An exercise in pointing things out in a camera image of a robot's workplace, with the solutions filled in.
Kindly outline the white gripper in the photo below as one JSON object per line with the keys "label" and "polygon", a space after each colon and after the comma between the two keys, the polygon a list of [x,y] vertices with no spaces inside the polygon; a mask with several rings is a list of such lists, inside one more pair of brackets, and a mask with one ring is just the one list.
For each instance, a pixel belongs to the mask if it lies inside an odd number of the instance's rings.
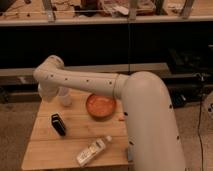
{"label": "white gripper", "polygon": [[59,88],[57,86],[48,86],[41,83],[38,84],[38,93],[46,102],[50,102],[58,94],[58,91]]}

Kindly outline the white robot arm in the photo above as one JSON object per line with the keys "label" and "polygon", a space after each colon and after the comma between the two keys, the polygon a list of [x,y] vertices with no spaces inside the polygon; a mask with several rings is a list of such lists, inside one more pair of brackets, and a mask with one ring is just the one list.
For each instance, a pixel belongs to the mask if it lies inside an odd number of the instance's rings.
{"label": "white robot arm", "polygon": [[158,75],[147,71],[131,75],[70,71],[60,57],[51,55],[33,76],[45,101],[52,100],[60,87],[119,99],[135,171],[186,171],[172,101]]}

